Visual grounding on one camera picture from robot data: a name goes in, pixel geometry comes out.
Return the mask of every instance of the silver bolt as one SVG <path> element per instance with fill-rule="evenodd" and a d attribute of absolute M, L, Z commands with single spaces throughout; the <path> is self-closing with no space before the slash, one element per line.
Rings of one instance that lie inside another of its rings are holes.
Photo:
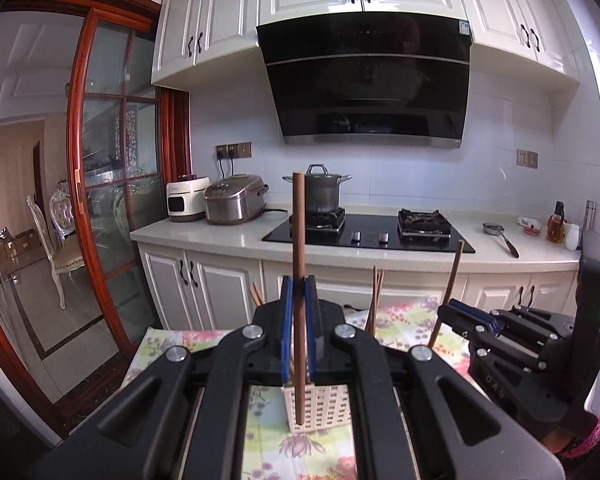
<path fill-rule="evenodd" d="M 242 335 L 247 339 L 257 339 L 262 337 L 264 330 L 258 325 L 247 325 L 242 329 Z"/>
<path fill-rule="evenodd" d="M 428 346 L 416 345 L 411 349 L 411 355 L 416 361 L 431 361 L 433 352 Z"/>
<path fill-rule="evenodd" d="M 335 332 L 336 336 L 342 339 L 349 339 L 356 335 L 356 329 L 347 324 L 336 325 Z"/>
<path fill-rule="evenodd" d="M 189 350 L 184 346 L 172 346 L 167 350 L 167 359 L 174 363 L 184 361 L 185 357 L 189 353 Z"/>

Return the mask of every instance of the pot handle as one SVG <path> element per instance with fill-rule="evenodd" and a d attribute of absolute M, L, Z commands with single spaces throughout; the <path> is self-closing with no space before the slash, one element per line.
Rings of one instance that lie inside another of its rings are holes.
<path fill-rule="evenodd" d="M 313 168 L 322 168 L 322 172 L 324 174 L 328 174 L 329 171 L 327 171 L 327 168 L 324 167 L 324 164 L 309 164 L 309 167 L 306 169 L 306 174 L 309 175 L 311 174 L 311 170 Z"/>

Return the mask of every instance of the range hood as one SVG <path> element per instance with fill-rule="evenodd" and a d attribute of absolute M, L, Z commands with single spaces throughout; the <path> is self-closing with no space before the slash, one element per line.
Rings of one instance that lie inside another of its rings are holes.
<path fill-rule="evenodd" d="M 287 144 L 460 146 L 467 22 L 342 12 L 261 25 L 258 41 Z"/>

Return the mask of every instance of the white plastic basket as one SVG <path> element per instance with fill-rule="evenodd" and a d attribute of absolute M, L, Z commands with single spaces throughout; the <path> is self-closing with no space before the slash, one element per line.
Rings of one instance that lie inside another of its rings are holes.
<path fill-rule="evenodd" d="M 296 424 L 296 393 L 293 387 L 284 387 L 286 418 L 291 433 L 307 433 L 342 426 L 351 422 L 349 391 L 346 384 L 314 386 L 304 390 L 304 424 Z"/>

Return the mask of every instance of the white bottle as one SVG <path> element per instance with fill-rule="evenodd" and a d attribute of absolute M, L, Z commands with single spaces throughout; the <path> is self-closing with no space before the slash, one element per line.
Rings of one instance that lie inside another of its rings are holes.
<path fill-rule="evenodd" d="M 579 240 L 580 226 L 578 224 L 571 224 L 571 228 L 564 239 L 564 246 L 570 251 L 575 251 L 578 248 Z"/>

